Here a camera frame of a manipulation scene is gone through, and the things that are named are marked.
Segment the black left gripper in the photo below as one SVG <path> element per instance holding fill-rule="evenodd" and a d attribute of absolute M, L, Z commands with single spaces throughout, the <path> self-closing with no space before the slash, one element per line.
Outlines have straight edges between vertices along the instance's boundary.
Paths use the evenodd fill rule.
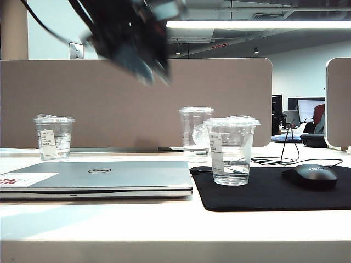
<path fill-rule="evenodd" d="M 70 1 L 70 4 L 90 29 L 87 39 L 99 55 L 115 61 L 143 85 L 154 83 L 152 71 L 170 85 L 166 23 L 184 16 L 185 1 Z"/>

